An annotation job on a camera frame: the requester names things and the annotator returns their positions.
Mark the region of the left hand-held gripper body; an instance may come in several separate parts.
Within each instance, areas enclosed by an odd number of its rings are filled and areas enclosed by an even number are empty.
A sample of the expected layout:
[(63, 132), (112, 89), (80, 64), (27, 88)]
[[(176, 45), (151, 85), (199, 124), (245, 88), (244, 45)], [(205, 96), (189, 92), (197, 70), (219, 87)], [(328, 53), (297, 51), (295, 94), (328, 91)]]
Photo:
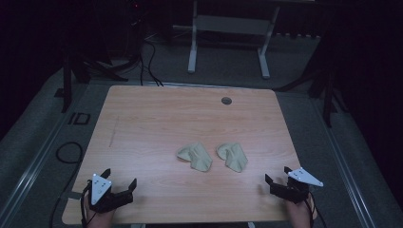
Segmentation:
[(133, 201), (133, 192), (128, 188), (120, 193), (111, 192), (112, 181), (94, 174), (89, 191), (89, 208), (97, 213), (106, 213)]

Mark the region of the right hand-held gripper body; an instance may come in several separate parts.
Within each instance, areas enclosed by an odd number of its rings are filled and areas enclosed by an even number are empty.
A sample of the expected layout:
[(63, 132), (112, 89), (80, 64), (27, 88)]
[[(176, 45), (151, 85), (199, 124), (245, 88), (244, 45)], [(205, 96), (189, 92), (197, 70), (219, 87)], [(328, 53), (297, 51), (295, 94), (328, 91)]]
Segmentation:
[(324, 186), (322, 181), (318, 180), (303, 167), (293, 170), (287, 176), (287, 183), (285, 185), (275, 183), (275, 186), (270, 186), (270, 193), (293, 203), (300, 203), (308, 199), (310, 185)]

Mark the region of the person's left hand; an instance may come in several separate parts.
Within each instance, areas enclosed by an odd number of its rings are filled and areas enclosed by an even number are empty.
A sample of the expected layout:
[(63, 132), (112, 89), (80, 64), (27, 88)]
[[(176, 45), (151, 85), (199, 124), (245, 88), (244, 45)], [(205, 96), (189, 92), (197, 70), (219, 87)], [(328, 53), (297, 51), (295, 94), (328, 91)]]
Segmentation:
[(89, 208), (88, 195), (84, 197), (86, 228), (111, 228), (115, 211), (99, 214)]

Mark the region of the person's right hand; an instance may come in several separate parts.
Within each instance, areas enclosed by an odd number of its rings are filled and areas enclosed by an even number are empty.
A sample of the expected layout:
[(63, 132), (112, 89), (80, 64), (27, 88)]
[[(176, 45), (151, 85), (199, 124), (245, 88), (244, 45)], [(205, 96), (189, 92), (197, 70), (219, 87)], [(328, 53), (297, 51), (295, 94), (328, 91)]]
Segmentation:
[(317, 212), (314, 211), (315, 203), (311, 194), (309, 194), (306, 201), (293, 203), (286, 200), (284, 203), (293, 228), (313, 227), (313, 219), (317, 215)]

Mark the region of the beige sock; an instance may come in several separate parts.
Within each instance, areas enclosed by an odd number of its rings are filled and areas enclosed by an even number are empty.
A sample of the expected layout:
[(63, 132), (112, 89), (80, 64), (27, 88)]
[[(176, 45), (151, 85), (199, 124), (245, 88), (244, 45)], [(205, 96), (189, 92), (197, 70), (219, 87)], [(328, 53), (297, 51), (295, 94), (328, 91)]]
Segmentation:
[(241, 173), (248, 163), (248, 159), (238, 142), (223, 143), (217, 147), (216, 152), (225, 161), (225, 165), (235, 172)]
[(200, 142), (194, 142), (177, 151), (177, 157), (190, 162), (190, 167), (207, 172), (212, 165), (212, 158)]

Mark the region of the black tripod stand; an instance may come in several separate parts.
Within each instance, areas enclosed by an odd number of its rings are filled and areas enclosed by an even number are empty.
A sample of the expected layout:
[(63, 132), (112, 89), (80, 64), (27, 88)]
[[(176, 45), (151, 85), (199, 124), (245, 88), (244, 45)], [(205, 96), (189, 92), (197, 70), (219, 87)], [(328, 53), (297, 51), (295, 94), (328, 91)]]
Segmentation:
[(75, 75), (79, 83), (88, 84), (90, 76), (86, 69), (91, 67), (114, 81), (127, 82), (127, 78), (118, 76), (117, 72), (132, 67), (136, 63), (135, 60), (129, 60), (127, 63), (118, 66), (103, 66), (80, 52), (77, 46), (68, 40), (66, 34), (61, 36), (60, 45), (63, 57), (63, 87), (57, 90), (56, 96), (63, 99), (62, 113), (66, 113), (72, 104), (72, 74)]
[(319, 98), (324, 95), (322, 119), (328, 127), (331, 127), (335, 79), (343, 49), (342, 37), (324, 35), (302, 75), (289, 84), (274, 88), (274, 91), (285, 92), (311, 81), (308, 96)]

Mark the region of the white metal desk frame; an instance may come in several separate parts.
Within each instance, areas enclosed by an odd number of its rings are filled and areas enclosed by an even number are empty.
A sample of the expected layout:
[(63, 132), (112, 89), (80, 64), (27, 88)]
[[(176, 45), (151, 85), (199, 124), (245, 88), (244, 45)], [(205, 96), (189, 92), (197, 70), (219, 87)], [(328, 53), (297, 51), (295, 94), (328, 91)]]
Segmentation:
[(278, 15), (282, 4), (311, 4), (315, 0), (263, 0), (272, 5), (268, 19), (239, 18), (234, 16), (200, 14), (199, 4), (202, 0), (190, 0), (192, 2), (191, 46), (188, 57), (187, 72), (196, 72), (198, 57), (198, 32), (212, 31), (227, 34), (258, 35), (264, 38), (263, 43), (257, 48), (259, 67), (263, 79), (270, 78), (270, 70), (266, 60), (268, 45), (274, 33)]

